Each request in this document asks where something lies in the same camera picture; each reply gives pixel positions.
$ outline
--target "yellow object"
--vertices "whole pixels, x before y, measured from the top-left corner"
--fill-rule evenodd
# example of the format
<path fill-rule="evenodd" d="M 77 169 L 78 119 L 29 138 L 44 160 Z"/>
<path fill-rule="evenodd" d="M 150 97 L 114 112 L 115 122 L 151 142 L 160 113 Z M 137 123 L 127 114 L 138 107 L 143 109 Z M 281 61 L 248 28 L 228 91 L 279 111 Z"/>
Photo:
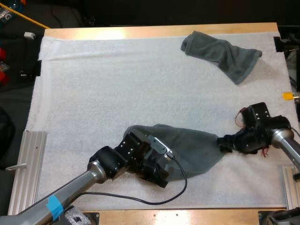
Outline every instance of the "yellow object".
<path fill-rule="evenodd" d="M 47 26 L 45 26 L 45 25 L 43 25 L 43 24 L 41 24 L 41 23 L 39 23 L 39 22 L 37 22 L 37 21 L 35 21 L 35 20 L 33 20 L 33 19 L 31 19 L 31 18 L 29 18 L 29 17 L 27 17 L 27 16 L 25 16 L 25 15 L 23 15 L 23 14 L 17 12 L 17 11 L 15 11 L 15 10 L 13 10 L 12 8 L 7 7 L 6 5 L 3 5 L 1 2 L 0 2 L 0 6 L 1 6 L 2 8 L 7 9 L 7 10 L 10 11 L 10 12 L 13 12 L 14 14 L 17 14 L 17 15 L 20 16 L 20 17 L 23 17 L 25 20 L 28 20 L 28 21 L 30 21 L 30 22 L 32 22 L 32 23 L 35 23 L 35 24 L 38 25 L 38 26 L 41 26 L 41 27 L 43 27 L 43 28 L 45 28 L 45 29 L 50 29 L 50 27 L 47 27 Z"/>
<path fill-rule="evenodd" d="M 293 95 L 292 92 L 283 92 L 282 93 L 282 98 L 283 98 L 283 100 L 293 100 L 294 95 Z"/>

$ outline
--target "blue tape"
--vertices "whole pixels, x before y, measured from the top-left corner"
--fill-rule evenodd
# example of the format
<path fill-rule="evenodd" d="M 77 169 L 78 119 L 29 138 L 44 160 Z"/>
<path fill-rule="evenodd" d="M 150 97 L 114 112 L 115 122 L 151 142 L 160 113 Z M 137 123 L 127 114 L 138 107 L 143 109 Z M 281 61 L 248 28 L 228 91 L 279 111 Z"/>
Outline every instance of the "blue tape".
<path fill-rule="evenodd" d="M 48 198 L 48 204 L 46 204 L 48 210 L 52 214 L 53 221 L 56 220 L 60 214 L 64 211 L 60 201 L 57 199 L 55 195 L 51 195 Z"/>

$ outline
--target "gray towel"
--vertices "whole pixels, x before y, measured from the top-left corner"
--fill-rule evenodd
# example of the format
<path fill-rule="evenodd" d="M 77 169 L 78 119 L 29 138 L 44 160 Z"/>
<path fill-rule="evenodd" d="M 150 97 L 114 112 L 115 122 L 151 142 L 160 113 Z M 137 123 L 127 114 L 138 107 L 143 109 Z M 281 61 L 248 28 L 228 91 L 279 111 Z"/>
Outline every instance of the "gray towel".
<path fill-rule="evenodd" d="M 259 50 L 240 48 L 197 31 L 184 39 L 181 50 L 186 55 L 217 62 L 218 67 L 235 84 L 241 83 L 250 74 L 263 54 Z"/>
<path fill-rule="evenodd" d="M 187 177 L 207 172 L 224 155 L 217 146 L 218 136 L 198 130 L 175 128 L 157 124 L 153 127 L 131 126 L 129 132 L 153 135 L 167 145 L 183 167 Z M 165 166 L 169 172 L 168 180 L 178 180 L 182 174 L 176 163 L 169 161 Z"/>

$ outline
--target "white terry cloth surface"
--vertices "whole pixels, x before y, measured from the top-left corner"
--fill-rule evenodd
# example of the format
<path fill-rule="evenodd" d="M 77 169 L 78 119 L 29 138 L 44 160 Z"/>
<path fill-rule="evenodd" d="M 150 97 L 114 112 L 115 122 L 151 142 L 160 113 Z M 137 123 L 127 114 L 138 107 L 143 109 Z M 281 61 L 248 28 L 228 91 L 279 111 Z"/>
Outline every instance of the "white terry cloth surface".
<path fill-rule="evenodd" d="M 283 115 L 298 129 L 284 55 L 275 51 L 277 32 L 214 35 L 243 48 L 262 51 L 251 74 L 235 85 L 218 67 L 180 50 L 185 37 L 113 41 L 66 41 L 44 37 L 41 76 L 36 78 L 27 130 L 48 132 L 38 199 L 86 170 L 90 156 L 115 147 L 131 125 L 167 124 L 218 136 L 235 134 L 237 112 L 265 102 L 271 116 Z M 107 196 L 85 195 L 82 210 L 282 207 L 278 172 L 289 165 L 282 150 L 268 156 L 228 153 L 207 173 L 188 180 L 186 192 L 162 206 Z M 124 174 L 90 191 L 129 195 L 158 202 L 183 188 L 165 189 Z"/>

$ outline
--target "silver cylinder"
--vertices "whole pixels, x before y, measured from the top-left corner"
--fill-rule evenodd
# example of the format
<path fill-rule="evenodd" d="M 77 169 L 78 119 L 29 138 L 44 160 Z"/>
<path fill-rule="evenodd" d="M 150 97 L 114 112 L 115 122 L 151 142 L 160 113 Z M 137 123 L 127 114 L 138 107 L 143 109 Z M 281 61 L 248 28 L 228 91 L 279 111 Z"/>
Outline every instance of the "silver cylinder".
<path fill-rule="evenodd" d="M 272 136 L 272 145 L 281 148 L 300 171 L 300 144 L 290 129 L 279 129 Z"/>
<path fill-rule="evenodd" d="M 97 163 L 88 164 L 88 170 L 69 183 L 41 199 L 34 205 L 15 216 L 0 217 L 1 225 L 46 225 L 53 220 L 52 212 L 47 205 L 49 197 L 54 195 L 63 209 L 69 206 L 78 195 L 95 183 L 104 183 L 107 180 L 104 169 Z"/>

